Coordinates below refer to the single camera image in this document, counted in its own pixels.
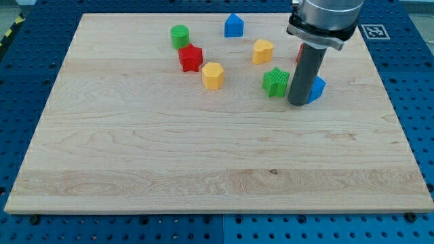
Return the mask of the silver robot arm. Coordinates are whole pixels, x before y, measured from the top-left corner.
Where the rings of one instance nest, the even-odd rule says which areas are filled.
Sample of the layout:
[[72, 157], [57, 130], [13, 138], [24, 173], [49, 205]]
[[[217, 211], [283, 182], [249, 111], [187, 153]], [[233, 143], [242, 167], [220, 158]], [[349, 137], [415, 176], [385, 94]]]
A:
[[287, 33], [317, 49], [341, 50], [355, 32], [364, 0], [293, 0]]

